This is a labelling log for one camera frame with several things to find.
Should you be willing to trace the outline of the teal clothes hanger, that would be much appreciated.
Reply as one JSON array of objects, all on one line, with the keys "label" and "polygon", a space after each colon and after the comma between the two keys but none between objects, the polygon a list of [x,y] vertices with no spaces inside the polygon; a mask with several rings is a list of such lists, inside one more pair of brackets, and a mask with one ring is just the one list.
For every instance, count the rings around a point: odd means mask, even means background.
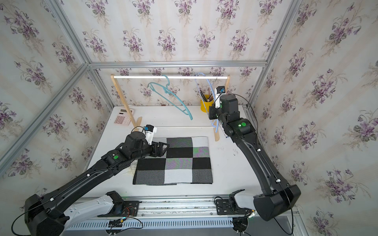
[{"label": "teal clothes hanger", "polygon": [[[166,79],[166,84],[165,86],[163,86],[162,84],[159,84],[159,83],[156,83],[156,82],[150,82],[148,85],[147,85],[147,88],[149,88],[152,92],[155,92],[157,95],[159,95],[162,99],[164,99],[165,101],[167,101],[170,105],[174,106],[175,108],[177,108],[180,112],[182,112],[184,115],[188,116],[189,119],[192,121],[193,120],[193,115],[191,113],[191,111],[189,110],[189,108],[185,105],[185,103],[183,102],[183,100],[181,100],[176,93],[174,93],[170,88],[170,79],[168,76],[166,75],[163,75],[163,78]],[[164,94],[166,95],[163,95],[161,94],[160,92],[158,92],[156,89],[155,89],[155,86],[158,86],[160,87]],[[172,102],[169,97],[173,97],[176,101],[178,101],[180,103],[180,105],[176,105],[174,102]]]}]

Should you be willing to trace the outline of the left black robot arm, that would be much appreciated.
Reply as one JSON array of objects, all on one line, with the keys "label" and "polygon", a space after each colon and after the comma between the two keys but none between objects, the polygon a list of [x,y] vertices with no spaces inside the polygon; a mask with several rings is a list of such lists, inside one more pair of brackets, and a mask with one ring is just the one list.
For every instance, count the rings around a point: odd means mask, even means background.
[{"label": "left black robot arm", "polygon": [[124,200],[116,192],[76,204],[86,193],[100,183],[119,174],[132,162],[145,157],[162,157],[170,145],[148,142],[143,132],[133,131],[123,143],[110,150],[92,167],[67,184],[44,194],[34,194],[25,201],[24,221],[32,236],[59,236],[70,226],[99,216],[120,216],[124,213]]}]

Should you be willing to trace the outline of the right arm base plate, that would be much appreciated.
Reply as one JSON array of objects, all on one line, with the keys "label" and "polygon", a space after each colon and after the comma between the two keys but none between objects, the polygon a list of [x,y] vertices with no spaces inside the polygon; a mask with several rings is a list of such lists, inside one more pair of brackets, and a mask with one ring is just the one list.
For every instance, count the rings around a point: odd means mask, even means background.
[{"label": "right arm base plate", "polygon": [[254,212],[253,209],[249,208],[241,208],[238,206],[235,195],[245,191],[244,189],[240,189],[237,191],[232,192],[229,195],[228,199],[223,199],[220,196],[216,196],[213,199],[214,205],[216,207],[217,215],[250,215]]}]

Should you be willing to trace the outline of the black white checkered scarf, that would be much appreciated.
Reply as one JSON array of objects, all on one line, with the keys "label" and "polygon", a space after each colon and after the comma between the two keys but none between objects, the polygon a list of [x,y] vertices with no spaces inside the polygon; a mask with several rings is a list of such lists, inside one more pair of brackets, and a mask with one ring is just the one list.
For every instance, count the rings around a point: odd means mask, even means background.
[{"label": "black white checkered scarf", "polygon": [[155,138],[169,144],[162,157],[138,160],[133,185],[212,184],[212,166],[208,138]]}]

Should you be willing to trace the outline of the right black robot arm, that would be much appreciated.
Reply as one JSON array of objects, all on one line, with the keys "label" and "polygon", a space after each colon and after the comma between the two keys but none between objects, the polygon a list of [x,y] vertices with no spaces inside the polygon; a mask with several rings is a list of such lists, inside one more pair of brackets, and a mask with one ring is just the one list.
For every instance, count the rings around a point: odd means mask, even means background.
[{"label": "right black robot arm", "polygon": [[209,119],[220,122],[225,134],[242,151],[257,176],[262,193],[254,196],[250,209],[255,209],[265,221],[291,210],[301,190],[290,184],[270,160],[260,144],[257,130],[248,119],[241,118],[236,96],[224,94],[215,99]]}]

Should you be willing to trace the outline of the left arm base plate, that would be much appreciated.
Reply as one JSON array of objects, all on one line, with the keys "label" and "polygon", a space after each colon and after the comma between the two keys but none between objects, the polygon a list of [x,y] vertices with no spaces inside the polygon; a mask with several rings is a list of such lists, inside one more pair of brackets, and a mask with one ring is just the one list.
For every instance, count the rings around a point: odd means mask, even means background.
[{"label": "left arm base plate", "polygon": [[97,217],[135,217],[138,213],[139,203],[139,201],[116,203],[109,213],[98,215]]}]

